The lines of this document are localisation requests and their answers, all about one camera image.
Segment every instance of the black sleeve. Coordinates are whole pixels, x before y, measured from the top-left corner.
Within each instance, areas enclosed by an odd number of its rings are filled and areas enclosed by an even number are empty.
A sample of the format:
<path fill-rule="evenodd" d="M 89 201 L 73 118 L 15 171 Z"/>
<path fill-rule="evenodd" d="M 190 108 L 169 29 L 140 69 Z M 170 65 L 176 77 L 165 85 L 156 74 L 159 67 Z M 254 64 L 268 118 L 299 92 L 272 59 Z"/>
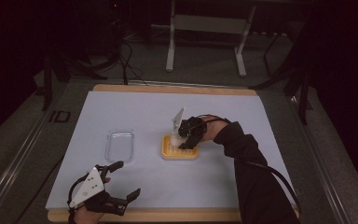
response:
<path fill-rule="evenodd" d="M 237 192 L 243 224 L 300 223 L 281 185 L 270 172 L 250 166 L 246 161 L 267 165 L 258 144 L 244 134 L 238 122 L 228 124 L 213 140 L 234 158 Z"/>

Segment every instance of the wooden table edge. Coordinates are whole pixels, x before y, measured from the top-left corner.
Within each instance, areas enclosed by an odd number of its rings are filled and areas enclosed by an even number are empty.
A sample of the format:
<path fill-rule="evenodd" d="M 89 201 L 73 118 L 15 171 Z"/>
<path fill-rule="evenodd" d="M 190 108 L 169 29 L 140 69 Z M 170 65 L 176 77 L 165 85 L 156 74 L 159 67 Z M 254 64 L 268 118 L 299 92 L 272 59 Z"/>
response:
<path fill-rule="evenodd" d="M 48 211 L 51 222 L 66 222 L 65 209 Z M 101 222 L 241 222 L 237 208 L 128 208 L 124 216 L 105 214 Z"/>
<path fill-rule="evenodd" d="M 124 92 L 159 92 L 159 93 L 183 93 L 183 94 L 218 94 L 218 95 L 249 95 L 257 96 L 254 90 L 240 90 L 229 88 L 210 87 L 176 87 L 176 86 L 128 86 L 97 84 L 94 91 L 124 91 Z"/>

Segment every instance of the clear plastic container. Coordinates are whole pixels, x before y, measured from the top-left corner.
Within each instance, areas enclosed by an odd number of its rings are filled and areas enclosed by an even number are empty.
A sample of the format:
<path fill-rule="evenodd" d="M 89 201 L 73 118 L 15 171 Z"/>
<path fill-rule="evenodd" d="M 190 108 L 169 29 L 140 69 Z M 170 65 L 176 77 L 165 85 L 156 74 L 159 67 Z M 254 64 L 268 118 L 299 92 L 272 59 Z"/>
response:
<path fill-rule="evenodd" d="M 107 135 L 105 149 L 105 159 L 108 162 L 132 160 L 133 155 L 133 138 L 132 129 L 113 129 Z"/>

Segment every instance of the white table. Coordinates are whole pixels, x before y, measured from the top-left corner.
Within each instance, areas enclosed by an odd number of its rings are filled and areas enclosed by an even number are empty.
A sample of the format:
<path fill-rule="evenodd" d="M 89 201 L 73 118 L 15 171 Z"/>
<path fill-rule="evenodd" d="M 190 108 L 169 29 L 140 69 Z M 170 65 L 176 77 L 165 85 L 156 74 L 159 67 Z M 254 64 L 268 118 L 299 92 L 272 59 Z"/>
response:
<path fill-rule="evenodd" d="M 241 123 L 258 140 L 268 164 L 290 182 L 254 91 L 99 85 L 84 104 L 48 198 L 49 220 L 67 220 L 69 188 L 95 164 L 108 164 L 103 156 L 107 132 L 132 128 L 134 158 L 112 173 L 106 190 L 125 198 L 141 188 L 141 195 L 124 217 L 106 215 L 102 221 L 240 221 L 233 160 L 224 156 L 221 146 L 201 144 L 193 161 L 165 161 L 160 156 L 162 135 L 172 130 L 171 119 L 183 106 L 184 119 L 214 113 Z"/>

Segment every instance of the yellow tray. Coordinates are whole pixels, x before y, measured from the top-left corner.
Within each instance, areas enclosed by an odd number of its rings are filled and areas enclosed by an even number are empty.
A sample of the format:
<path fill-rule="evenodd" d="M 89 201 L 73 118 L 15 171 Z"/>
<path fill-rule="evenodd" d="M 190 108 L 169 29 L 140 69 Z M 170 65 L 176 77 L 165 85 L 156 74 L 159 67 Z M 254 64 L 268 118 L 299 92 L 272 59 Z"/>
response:
<path fill-rule="evenodd" d="M 163 136 L 161 141 L 161 156 L 165 160 L 195 160 L 199 156 L 199 148 L 180 149 L 170 144 L 170 135 Z"/>

